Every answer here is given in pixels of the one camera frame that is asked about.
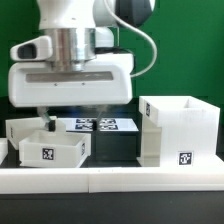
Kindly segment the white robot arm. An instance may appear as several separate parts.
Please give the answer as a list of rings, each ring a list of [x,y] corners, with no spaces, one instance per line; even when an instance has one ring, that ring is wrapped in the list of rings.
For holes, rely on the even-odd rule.
[[[114,45],[113,27],[156,44],[139,27],[156,0],[36,0],[43,34],[11,48],[9,100],[35,107],[49,131],[50,107],[127,104],[132,99],[134,56]]]

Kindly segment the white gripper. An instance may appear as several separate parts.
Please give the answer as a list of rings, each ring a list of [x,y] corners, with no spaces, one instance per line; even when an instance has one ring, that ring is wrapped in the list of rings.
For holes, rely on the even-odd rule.
[[[133,62],[130,53],[99,54],[81,72],[54,72],[47,62],[16,63],[9,70],[9,99],[15,107],[38,107],[49,132],[56,130],[56,122],[47,107],[101,105],[99,121],[108,104],[132,99]]]

